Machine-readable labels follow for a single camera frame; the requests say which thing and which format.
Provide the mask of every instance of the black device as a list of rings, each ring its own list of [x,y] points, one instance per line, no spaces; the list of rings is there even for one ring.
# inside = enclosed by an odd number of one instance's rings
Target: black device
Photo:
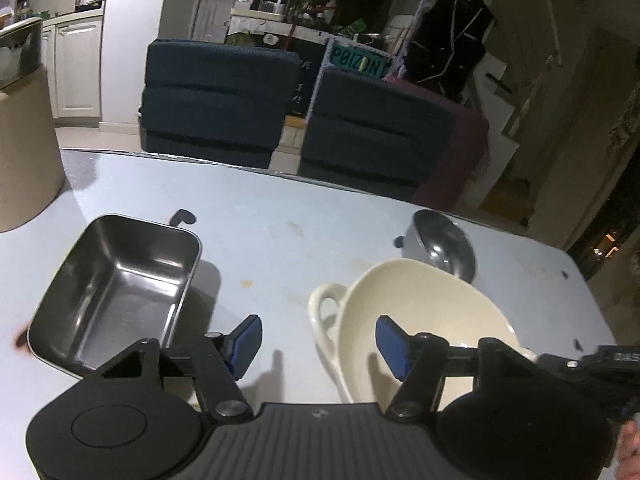
[[[376,344],[402,381],[376,404],[265,403],[236,381],[262,341],[249,316],[184,348],[140,340],[38,412],[26,446],[41,479],[591,480],[639,391],[638,349],[601,347],[580,362],[530,362],[493,338],[456,348],[407,335],[387,316]],[[438,412],[446,377],[474,389]],[[198,412],[162,389],[192,377]]]

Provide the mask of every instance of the white cabinet door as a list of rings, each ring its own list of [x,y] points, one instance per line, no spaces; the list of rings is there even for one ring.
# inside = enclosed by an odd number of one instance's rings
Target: white cabinet door
[[[56,27],[56,94],[60,117],[100,117],[101,18]]]
[[[40,45],[40,60],[47,69],[49,81],[49,101],[53,118],[58,118],[58,101],[56,98],[56,27],[51,25],[42,29],[42,44]]]

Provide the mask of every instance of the white tabletop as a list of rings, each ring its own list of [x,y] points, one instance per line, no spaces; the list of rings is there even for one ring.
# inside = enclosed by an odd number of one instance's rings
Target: white tabletop
[[[349,285],[400,257],[393,240],[417,206],[215,164],[73,150],[63,150],[63,162],[64,192],[32,221],[0,234],[0,478],[36,478],[24,447],[27,425],[75,382],[14,341],[76,239],[106,213],[156,222],[180,208],[194,213],[187,228],[203,251],[192,286],[205,303],[215,301],[209,329],[226,332],[248,314],[262,317],[262,348],[240,383],[254,406],[339,402],[314,347],[306,300],[322,283]],[[614,343],[566,254],[457,222],[476,251],[473,285],[503,311],[521,345],[577,358],[574,338],[587,352]]]

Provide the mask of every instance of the hand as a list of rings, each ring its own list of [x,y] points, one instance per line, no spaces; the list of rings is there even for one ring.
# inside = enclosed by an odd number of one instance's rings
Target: hand
[[[618,461],[616,480],[640,480],[640,431],[633,421],[622,426],[620,431]]]

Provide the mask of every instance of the cream ceramic bowl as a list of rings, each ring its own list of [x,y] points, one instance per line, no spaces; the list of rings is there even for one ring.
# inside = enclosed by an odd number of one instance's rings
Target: cream ceramic bowl
[[[321,304],[337,303],[335,323],[326,326]],[[388,315],[408,334],[430,332],[452,346],[476,347],[481,337],[495,337],[523,355],[509,321],[468,283],[415,260],[385,262],[369,269],[349,288],[338,283],[316,288],[308,314],[321,358],[344,402],[377,402],[385,409],[398,390],[376,348],[379,316]],[[472,389],[472,378],[448,378],[440,409]]]

